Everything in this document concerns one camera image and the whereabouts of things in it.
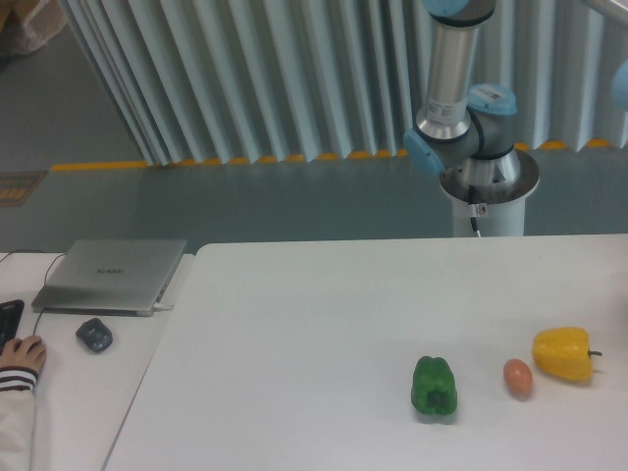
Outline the person's hand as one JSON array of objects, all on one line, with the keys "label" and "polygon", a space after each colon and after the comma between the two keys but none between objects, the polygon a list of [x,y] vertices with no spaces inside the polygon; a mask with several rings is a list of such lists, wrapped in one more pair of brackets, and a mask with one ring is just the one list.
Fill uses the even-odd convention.
[{"label": "person's hand", "polygon": [[2,348],[1,370],[29,372],[38,377],[46,362],[46,357],[46,345],[40,336],[14,338],[7,341]]}]

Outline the white sleeved forearm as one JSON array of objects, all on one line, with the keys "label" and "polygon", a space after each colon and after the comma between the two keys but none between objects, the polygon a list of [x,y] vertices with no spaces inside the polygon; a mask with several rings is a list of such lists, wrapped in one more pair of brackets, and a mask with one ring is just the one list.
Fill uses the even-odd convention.
[{"label": "white sleeved forearm", "polygon": [[23,367],[1,369],[1,469],[29,470],[38,374]]}]

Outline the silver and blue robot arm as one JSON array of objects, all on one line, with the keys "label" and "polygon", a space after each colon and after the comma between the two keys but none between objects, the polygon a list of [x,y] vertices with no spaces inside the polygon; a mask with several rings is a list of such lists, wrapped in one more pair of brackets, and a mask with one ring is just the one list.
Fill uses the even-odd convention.
[{"label": "silver and blue robot arm", "polygon": [[432,27],[422,106],[404,138],[440,172],[522,142],[579,150],[627,140],[623,1],[426,1]]}]

